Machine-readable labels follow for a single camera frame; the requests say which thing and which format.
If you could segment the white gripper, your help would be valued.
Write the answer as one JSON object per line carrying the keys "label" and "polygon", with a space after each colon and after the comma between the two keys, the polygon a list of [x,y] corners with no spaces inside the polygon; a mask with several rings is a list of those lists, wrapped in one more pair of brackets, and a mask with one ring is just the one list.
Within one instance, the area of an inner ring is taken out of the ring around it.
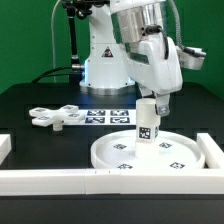
{"label": "white gripper", "polygon": [[139,83],[142,98],[154,98],[159,116],[170,113],[170,93],[182,87],[182,74],[176,47],[171,38],[167,38],[169,54],[165,59],[165,46],[161,35],[152,35],[148,40],[131,43],[131,51],[123,48],[122,59],[128,76]]}

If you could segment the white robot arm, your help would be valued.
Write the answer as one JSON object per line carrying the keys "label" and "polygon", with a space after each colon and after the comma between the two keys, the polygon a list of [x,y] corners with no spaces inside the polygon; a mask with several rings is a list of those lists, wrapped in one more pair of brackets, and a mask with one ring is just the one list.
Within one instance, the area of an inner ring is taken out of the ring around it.
{"label": "white robot arm", "polygon": [[90,55],[80,87],[115,95],[137,85],[156,99],[156,112],[169,114],[170,94],[182,87],[176,46],[164,29],[166,0],[109,0],[94,3]]}

